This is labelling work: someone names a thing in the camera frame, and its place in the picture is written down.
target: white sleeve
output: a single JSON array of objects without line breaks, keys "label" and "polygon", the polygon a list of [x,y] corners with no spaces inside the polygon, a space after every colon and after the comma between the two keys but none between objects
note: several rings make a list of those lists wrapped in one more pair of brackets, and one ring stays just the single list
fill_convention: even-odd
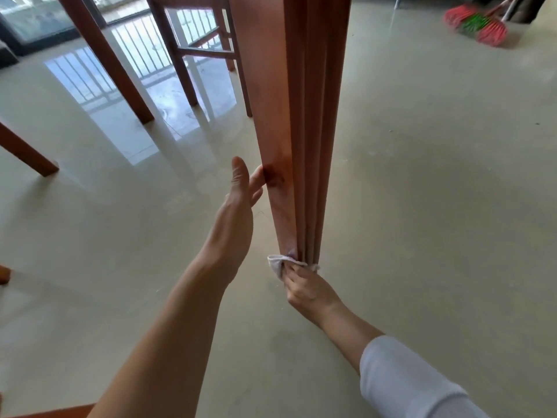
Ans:
[{"label": "white sleeve", "polygon": [[367,345],[360,375],[362,396],[383,418],[488,418],[462,387],[394,337]]}]

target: glossy floor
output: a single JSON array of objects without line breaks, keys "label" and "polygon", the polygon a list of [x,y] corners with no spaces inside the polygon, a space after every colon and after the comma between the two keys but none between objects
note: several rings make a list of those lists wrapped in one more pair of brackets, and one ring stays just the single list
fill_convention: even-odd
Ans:
[{"label": "glossy floor", "polygon": [[[492,49],[442,13],[352,7],[323,275],[491,416],[553,416],[556,37],[532,27]],[[85,109],[47,67],[80,48],[0,73],[0,116],[61,166],[42,179],[0,150],[0,264],[15,269],[0,298],[5,416],[96,401],[202,244],[231,156],[259,162],[223,61],[194,67],[203,111],[171,70],[144,80],[161,117],[143,128],[117,93]],[[267,267],[266,197],[254,223],[198,416],[372,416]]]}]

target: cleaning rag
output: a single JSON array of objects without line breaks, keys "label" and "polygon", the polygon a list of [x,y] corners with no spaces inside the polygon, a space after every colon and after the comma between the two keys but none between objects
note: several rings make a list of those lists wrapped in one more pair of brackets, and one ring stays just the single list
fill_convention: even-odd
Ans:
[{"label": "cleaning rag", "polygon": [[[302,261],[296,261],[294,258],[286,256],[286,255],[269,255],[267,257],[269,261],[269,267],[273,272],[276,274],[279,280],[282,280],[282,263],[284,261],[293,262],[302,267],[307,267],[307,263]],[[317,271],[319,269],[319,264],[314,264],[309,266],[311,271]]]}]

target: broom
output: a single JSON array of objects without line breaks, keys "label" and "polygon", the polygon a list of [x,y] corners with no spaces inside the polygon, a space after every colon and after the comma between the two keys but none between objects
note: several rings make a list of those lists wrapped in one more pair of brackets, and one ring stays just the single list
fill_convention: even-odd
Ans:
[{"label": "broom", "polygon": [[508,4],[514,7],[518,0],[505,0],[487,13],[481,13],[474,6],[462,6],[450,9],[445,13],[445,22],[456,32],[475,38],[478,42],[496,47],[507,35],[503,22],[495,17],[500,9]]}]

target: hand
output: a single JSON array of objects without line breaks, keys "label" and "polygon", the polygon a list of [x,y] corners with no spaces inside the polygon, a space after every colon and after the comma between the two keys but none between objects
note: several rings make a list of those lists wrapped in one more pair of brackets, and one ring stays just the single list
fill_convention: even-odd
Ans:
[{"label": "hand", "polygon": [[254,215],[251,207],[263,195],[263,167],[250,176],[240,157],[232,159],[232,188],[226,195],[213,228],[200,255],[204,260],[236,275],[247,255],[254,234]]},{"label": "hand", "polygon": [[310,269],[284,262],[282,281],[289,304],[319,328],[328,316],[344,307],[331,285]]}]

